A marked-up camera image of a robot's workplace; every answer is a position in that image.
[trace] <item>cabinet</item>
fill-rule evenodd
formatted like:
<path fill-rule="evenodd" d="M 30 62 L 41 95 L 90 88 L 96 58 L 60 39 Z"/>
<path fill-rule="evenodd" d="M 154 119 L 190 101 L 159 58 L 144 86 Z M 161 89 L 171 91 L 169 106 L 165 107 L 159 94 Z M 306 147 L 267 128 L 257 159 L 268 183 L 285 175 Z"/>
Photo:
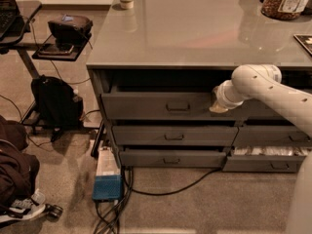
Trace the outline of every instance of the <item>cabinet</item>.
<path fill-rule="evenodd" d="M 136 0 L 132 10 L 121 11 L 115 0 L 100 31 L 87 67 L 118 165 L 296 172 L 304 155 L 234 152 L 262 145 L 310 148 L 310 138 L 296 126 L 256 99 L 222 114 L 209 108 L 214 87 L 246 63 L 276 64 L 283 84 L 309 92 L 311 59 L 293 39 L 294 32 L 307 32 L 308 24 L 290 27 L 268 19 L 255 13 L 256 0 L 226 0 L 222 6 L 209 0 L 217 14 L 202 7 L 208 0 L 188 1 L 185 6 L 180 0 Z M 246 17 L 242 8 L 247 7 Z M 176 27 L 181 11 L 189 27 Z M 218 23 L 204 20 L 207 16 L 217 17 Z M 135 27 L 129 30 L 125 24 Z M 263 37 L 250 44 L 246 41 L 254 24 L 253 34 Z M 265 37 L 272 27 L 282 30 L 287 47 Z"/>

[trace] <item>black backpack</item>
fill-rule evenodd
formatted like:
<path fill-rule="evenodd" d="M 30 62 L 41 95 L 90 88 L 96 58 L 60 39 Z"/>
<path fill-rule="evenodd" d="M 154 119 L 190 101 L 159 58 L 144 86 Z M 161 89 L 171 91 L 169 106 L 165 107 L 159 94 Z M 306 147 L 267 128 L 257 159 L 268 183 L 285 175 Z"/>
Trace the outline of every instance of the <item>black backpack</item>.
<path fill-rule="evenodd" d="M 83 114 L 83 100 L 74 95 L 73 89 L 56 77 L 40 76 L 31 82 L 36 108 L 40 119 L 48 127 L 64 130 L 79 129 L 82 125 L 80 118 Z"/>

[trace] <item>concrete floor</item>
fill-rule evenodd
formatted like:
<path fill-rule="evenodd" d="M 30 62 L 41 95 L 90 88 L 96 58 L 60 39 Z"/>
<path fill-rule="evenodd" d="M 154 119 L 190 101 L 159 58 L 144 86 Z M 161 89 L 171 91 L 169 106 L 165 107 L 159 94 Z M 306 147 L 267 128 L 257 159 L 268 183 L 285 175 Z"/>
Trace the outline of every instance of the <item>concrete floor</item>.
<path fill-rule="evenodd" d="M 59 14 L 86 16 L 93 20 L 94 44 L 105 20 L 106 11 L 42 10 L 33 23 L 36 39 L 43 42 L 49 36 L 47 21 Z M 28 33 L 25 41 L 33 41 Z M 73 84 L 84 99 L 85 111 L 98 109 L 86 61 L 91 51 L 86 46 L 75 62 L 55 61 L 62 79 Z M 9 98 L 25 113 L 33 95 L 31 77 L 15 51 L 0 57 L 0 96 Z M 46 60 L 34 61 L 40 74 L 58 77 Z M 0 114 L 6 119 L 20 120 L 16 108 L 0 97 Z M 98 113 L 87 121 L 99 122 Z M 92 158 L 90 133 L 65 133 L 50 143 L 51 133 L 42 131 L 31 139 L 25 150 L 37 156 L 41 163 L 37 186 L 46 195 L 47 203 L 63 207 L 58 221 L 45 215 L 3 227 L 0 234 L 89 234 L 94 233 L 99 218 L 92 200 L 97 160 Z M 135 168 L 134 188 L 147 192 L 168 192 L 179 189 L 204 175 L 206 169 L 144 169 Z M 197 185 L 171 196 L 145 196 L 133 193 L 122 214 L 121 233 L 192 233 L 192 234 L 281 234 L 286 227 L 293 195 L 294 174 L 214 173 Z M 105 212 L 111 204 L 101 205 Z"/>

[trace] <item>laptop keyboard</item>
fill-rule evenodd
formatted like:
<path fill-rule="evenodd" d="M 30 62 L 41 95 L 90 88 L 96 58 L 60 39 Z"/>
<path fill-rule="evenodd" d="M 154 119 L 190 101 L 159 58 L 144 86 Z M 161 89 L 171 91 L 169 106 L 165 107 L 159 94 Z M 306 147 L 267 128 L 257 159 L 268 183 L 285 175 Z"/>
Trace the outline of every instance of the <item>laptop keyboard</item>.
<path fill-rule="evenodd" d="M 7 29 L 8 25 L 12 23 L 12 19 L 16 16 L 14 12 L 0 12 L 0 32 Z"/>

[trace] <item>gray countertop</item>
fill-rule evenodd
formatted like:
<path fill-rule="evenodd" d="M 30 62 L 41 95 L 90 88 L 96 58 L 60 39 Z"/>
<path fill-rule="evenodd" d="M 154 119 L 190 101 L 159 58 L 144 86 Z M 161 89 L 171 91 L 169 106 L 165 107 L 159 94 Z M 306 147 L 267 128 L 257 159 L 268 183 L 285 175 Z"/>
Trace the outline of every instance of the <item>gray countertop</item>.
<path fill-rule="evenodd" d="M 312 34 L 312 16 L 281 21 L 261 13 L 259 0 L 115 0 L 87 66 L 93 68 L 218 68 L 270 63 L 312 70 L 293 38 Z"/>

